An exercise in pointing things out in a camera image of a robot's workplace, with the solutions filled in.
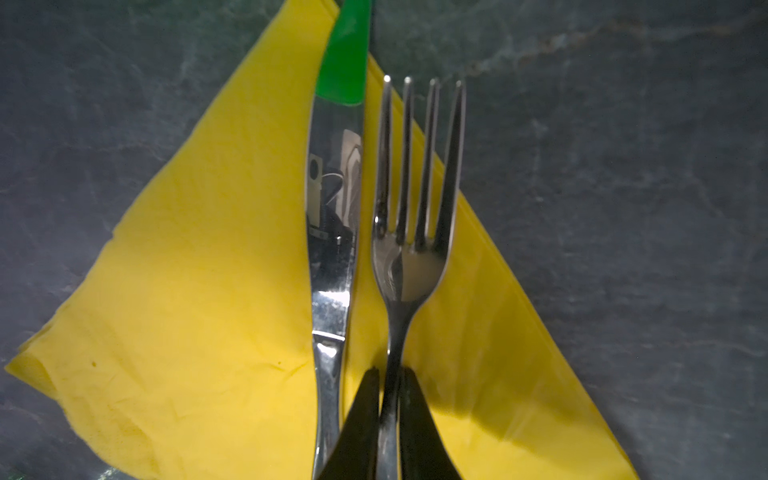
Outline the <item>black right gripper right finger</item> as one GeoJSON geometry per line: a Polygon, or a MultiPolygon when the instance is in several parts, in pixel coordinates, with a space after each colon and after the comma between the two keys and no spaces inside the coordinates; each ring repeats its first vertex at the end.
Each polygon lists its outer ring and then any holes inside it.
{"type": "Polygon", "coordinates": [[[415,372],[401,369],[399,436],[401,474],[409,479],[461,479],[431,415],[415,372]]]}

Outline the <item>yellow paper napkin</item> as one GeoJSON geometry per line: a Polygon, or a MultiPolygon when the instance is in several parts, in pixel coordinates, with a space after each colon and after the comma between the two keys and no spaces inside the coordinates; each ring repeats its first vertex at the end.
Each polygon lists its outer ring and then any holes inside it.
{"type": "MultiPolygon", "coordinates": [[[[300,169],[337,15],[332,1],[283,4],[83,283],[8,364],[128,475],[311,474],[300,169]]],[[[636,475],[465,200],[406,362],[467,479],[636,475]]]]}

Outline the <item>silver knife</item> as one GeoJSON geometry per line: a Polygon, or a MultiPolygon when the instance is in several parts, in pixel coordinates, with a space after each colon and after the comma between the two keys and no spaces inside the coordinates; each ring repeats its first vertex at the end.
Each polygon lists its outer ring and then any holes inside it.
{"type": "Polygon", "coordinates": [[[343,3],[327,40],[309,129],[305,213],[311,285],[318,478],[340,435],[341,372],[360,224],[372,4],[343,3]]]}

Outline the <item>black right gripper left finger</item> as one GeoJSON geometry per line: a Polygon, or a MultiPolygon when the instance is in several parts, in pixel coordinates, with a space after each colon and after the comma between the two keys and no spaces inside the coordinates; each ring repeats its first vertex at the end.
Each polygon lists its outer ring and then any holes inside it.
{"type": "Polygon", "coordinates": [[[362,377],[339,440],[318,479],[375,478],[379,424],[379,369],[362,377]]]}

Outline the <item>silver fork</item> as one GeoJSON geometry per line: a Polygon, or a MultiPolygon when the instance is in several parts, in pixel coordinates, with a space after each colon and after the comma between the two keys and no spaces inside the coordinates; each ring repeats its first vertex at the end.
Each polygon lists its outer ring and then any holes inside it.
{"type": "Polygon", "coordinates": [[[436,226],[428,224],[432,160],[440,85],[431,80],[427,103],[427,145],[418,200],[417,221],[409,232],[412,159],[413,81],[405,78],[403,101],[402,167],[398,204],[390,189],[392,161],[392,79],[383,78],[377,144],[377,176],[373,209],[372,265],[388,315],[388,346],[383,399],[379,417],[376,478],[399,476],[397,437],[399,371],[407,334],[415,314],[430,298],[444,276],[451,251],[466,131],[466,86],[457,82],[446,144],[445,172],[436,226]]]}

